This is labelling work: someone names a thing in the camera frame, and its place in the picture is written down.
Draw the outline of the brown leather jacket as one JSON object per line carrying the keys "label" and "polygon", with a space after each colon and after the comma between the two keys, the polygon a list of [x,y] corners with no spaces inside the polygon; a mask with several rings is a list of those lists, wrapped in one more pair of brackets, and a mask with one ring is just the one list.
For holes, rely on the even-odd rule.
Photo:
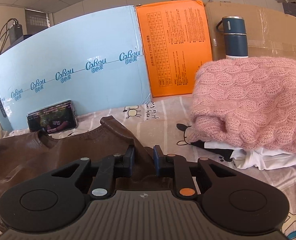
{"label": "brown leather jacket", "polygon": [[[82,157],[91,161],[120,153],[134,145],[135,167],[131,178],[117,179],[118,190],[168,190],[171,178],[155,174],[153,150],[113,116],[103,117],[92,131],[54,139],[43,131],[0,139],[0,197],[12,186],[55,170]],[[6,226],[0,217],[0,230]]]}

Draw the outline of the printed bed sheet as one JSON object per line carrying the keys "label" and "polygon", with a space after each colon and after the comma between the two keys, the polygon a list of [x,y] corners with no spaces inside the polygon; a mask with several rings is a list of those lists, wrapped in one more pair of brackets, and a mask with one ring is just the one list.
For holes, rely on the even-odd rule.
{"label": "printed bed sheet", "polygon": [[118,190],[92,199],[91,161],[82,157],[9,188],[0,197],[0,239],[296,239],[296,166],[236,169],[226,153],[190,141],[191,99],[99,111],[78,118],[63,139],[113,116],[144,147],[186,158],[196,199],[168,190]]}

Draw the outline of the white folded garment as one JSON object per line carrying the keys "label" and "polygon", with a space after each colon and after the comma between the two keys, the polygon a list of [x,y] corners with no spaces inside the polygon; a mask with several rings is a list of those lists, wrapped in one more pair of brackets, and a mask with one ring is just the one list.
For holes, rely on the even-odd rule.
{"label": "white folded garment", "polygon": [[296,165],[296,155],[280,149],[268,150],[261,147],[254,150],[245,150],[217,141],[205,142],[204,146],[206,150],[231,150],[230,158],[232,158],[236,168],[242,170],[250,167],[257,167],[259,170],[275,170]]}

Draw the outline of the black smartphone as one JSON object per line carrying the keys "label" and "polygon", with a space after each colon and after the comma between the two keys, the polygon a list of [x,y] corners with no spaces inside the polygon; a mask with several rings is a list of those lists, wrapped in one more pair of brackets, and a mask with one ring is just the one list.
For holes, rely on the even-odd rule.
{"label": "black smartphone", "polygon": [[77,128],[73,103],[67,100],[27,114],[31,132],[44,131],[47,134]]}

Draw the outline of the right light blue carton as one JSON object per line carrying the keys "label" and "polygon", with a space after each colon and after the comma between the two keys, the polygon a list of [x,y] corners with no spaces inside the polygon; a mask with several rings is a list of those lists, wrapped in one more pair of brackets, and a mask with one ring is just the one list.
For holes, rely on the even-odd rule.
{"label": "right light blue carton", "polygon": [[79,16],[8,49],[0,55],[0,98],[13,129],[67,100],[77,115],[150,102],[136,8]]}

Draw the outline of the pink knitted sweater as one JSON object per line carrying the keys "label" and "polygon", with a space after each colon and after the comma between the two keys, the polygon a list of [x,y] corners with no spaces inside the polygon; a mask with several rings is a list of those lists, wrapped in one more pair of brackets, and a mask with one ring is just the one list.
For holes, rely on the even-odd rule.
{"label": "pink knitted sweater", "polygon": [[190,141],[296,155],[296,61],[281,57],[204,64],[192,93]]}

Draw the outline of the orange cardboard box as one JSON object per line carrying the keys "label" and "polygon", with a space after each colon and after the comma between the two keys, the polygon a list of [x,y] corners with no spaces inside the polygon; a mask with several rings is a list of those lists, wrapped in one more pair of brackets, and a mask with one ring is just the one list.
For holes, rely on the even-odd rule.
{"label": "orange cardboard box", "polygon": [[198,69],[212,61],[204,3],[159,2],[136,10],[152,96],[191,94]]}

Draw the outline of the dark blue vacuum bottle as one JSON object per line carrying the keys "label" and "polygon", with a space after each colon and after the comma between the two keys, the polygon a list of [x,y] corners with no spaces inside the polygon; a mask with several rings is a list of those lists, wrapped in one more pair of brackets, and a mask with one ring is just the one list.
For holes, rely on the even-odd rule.
{"label": "dark blue vacuum bottle", "polygon": [[223,17],[216,30],[224,35],[227,59],[248,58],[247,31],[241,16]]}

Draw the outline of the brown cardboard box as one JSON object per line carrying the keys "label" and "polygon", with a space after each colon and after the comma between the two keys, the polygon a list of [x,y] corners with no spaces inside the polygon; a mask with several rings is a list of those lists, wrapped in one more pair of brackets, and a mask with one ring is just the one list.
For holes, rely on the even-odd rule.
{"label": "brown cardboard box", "polygon": [[225,58],[224,34],[216,25],[225,16],[245,21],[249,57],[285,57],[296,60],[296,17],[237,3],[210,2],[205,5],[214,61]]}

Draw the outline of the right black power adapter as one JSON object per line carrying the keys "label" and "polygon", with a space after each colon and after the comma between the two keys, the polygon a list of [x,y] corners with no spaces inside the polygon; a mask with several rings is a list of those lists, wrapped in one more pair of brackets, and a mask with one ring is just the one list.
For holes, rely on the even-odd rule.
{"label": "right black power adapter", "polygon": [[16,40],[23,36],[22,25],[19,23],[14,23],[9,29],[9,40],[10,44],[14,44]]}

